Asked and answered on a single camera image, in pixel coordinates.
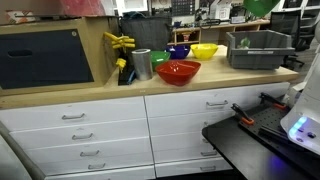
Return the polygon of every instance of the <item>yellow bowl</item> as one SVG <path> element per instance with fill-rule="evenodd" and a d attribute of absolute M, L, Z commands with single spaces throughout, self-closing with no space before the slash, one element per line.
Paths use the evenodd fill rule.
<path fill-rule="evenodd" d="M 191 50 L 197 59 L 209 60 L 217 52 L 216 44 L 192 44 Z"/>

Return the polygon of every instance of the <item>yellow object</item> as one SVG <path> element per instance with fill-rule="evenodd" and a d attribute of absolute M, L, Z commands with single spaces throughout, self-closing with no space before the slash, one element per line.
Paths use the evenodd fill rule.
<path fill-rule="evenodd" d="M 126 66 L 127 61 L 122 59 L 122 58 L 118 58 L 116 65 L 119 66 L 119 69 L 122 73 L 123 68 Z"/>
<path fill-rule="evenodd" d="M 123 52 L 126 53 L 127 47 L 128 48 L 135 48 L 136 47 L 136 45 L 133 44 L 135 42 L 135 40 L 130 38 L 129 36 L 117 37 L 117 36 L 110 34 L 110 33 L 107 33 L 107 32 L 104 33 L 104 36 L 108 37 L 112 40 L 111 44 L 112 44 L 113 49 L 118 49 L 118 48 L 122 47 Z"/>
<path fill-rule="evenodd" d="M 197 59 L 210 60 L 217 52 L 218 46 L 216 44 L 192 44 L 191 50 Z"/>

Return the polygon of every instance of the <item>gray cup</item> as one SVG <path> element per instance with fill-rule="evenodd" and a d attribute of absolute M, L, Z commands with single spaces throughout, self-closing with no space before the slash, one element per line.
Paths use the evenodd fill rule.
<path fill-rule="evenodd" d="M 150 49 L 132 51 L 132 59 L 137 79 L 140 81 L 152 79 L 153 72 Z"/>

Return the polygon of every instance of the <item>purple bowl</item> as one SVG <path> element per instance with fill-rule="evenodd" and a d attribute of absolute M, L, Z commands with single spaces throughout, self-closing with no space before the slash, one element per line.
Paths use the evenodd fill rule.
<path fill-rule="evenodd" d="M 185 59 L 190 52 L 190 46 L 168 46 L 166 52 L 171 53 L 170 59 Z"/>

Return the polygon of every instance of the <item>red object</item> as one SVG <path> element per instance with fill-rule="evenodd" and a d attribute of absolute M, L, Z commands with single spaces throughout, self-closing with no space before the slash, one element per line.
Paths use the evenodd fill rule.
<path fill-rule="evenodd" d="M 103 16 L 105 15 L 100 0 L 60 0 L 64 14 L 74 16 Z"/>
<path fill-rule="evenodd" d="M 241 121 L 244 122 L 244 123 L 247 124 L 247 125 L 252 125 L 252 124 L 254 124 L 254 120 L 253 120 L 253 119 L 248 120 L 248 119 L 246 119 L 246 118 L 241 118 Z"/>
<path fill-rule="evenodd" d="M 168 84 L 184 86 L 200 69 L 201 64 L 193 61 L 167 61 L 156 67 L 159 76 Z"/>
<path fill-rule="evenodd" d="M 281 110 L 285 110 L 287 108 L 287 106 L 282 106 L 280 104 L 273 104 L 274 107 L 278 108 L 278 109 L 281 109 Z"/>

